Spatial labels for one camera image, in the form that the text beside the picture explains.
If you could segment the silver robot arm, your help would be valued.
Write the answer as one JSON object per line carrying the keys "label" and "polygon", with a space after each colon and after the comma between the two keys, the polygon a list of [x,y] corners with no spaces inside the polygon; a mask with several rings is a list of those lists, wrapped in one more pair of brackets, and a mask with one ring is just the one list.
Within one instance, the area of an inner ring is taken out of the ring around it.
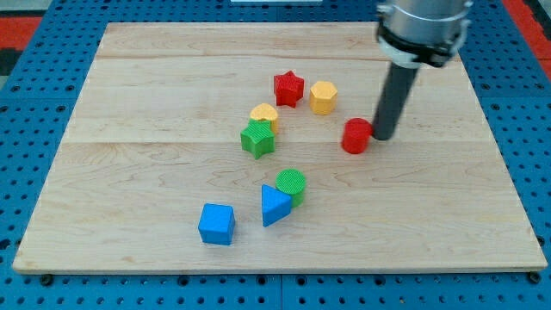
{"label": "silver robot arm", "polygon": [[377,43],[391,59],[372,122],[390,140],[423,64],[442,68],[464,45],[471,0],[386,0],[377,4]]}

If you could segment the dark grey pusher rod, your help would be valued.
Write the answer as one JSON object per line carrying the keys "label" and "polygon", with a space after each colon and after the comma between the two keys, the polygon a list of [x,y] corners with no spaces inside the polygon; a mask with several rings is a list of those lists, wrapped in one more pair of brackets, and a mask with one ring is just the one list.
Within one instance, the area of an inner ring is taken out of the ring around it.
{"label": "dark grey pusher rod", "polygon": [[395,63],[389,66],[372,122],[376,140],[390,140],[399,123],[418,68],[405,68]]}

